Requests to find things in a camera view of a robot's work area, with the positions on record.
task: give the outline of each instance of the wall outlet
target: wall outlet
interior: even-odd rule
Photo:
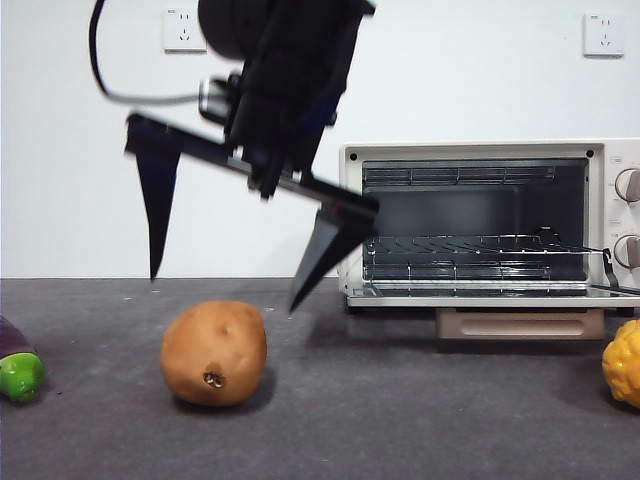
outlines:
[[[206,52],[195,8],[168,7],[164,10],[165,52]]]
[[[624,55],[624,26],[620,15],[587,13],[584,16],[585,56]]]

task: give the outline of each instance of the white toaster oven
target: white toaster oven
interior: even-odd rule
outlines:
[[[347,305],[435,307],[451,338],[598,338],[640,306],[640,138],[348,144],[380,203],[338,267]]]

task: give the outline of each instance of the gray carpet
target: gray carpet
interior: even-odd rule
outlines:
[[[604,343],[443,352],[429,311],[347,316],[329,279],[289,316],[287,288],[4,281],[2,312],[48,382],[34,404],[1,404],[2,478],[638,478],[640,414],[610,398]],[[263,312],[267,368],[240,407],[189,406],[162,382],[161,338],[223,297]]]

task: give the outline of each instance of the black cable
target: black cable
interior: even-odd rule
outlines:
[[[134,103],[138,105],[177,105],[180,103],[197,102],[199,100],[198,94],[191,95],[179,95],[175,97],[137,97],[131,95],[121,95],[113,93],[107,89],[102,76],[100,75],[100,68],[98,67],[98,51],[96,48],[96,36],[98,32],[98,22],[100,21],[100,14],[102,13],[102,7],[105,0],[96,0],[95,7],[93,8],[93,14],[91,15],[91,22],[89,23],[89,55],[91,56],[91,69],[93,70],[93,76],[98,83],[98,87],[107,98],[119,103]]]

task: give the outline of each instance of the eggplant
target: eggplant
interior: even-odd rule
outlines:
[[[35,348],[0,315],[0,392],[12,402],[29,402],[43,379],[44,365]]]

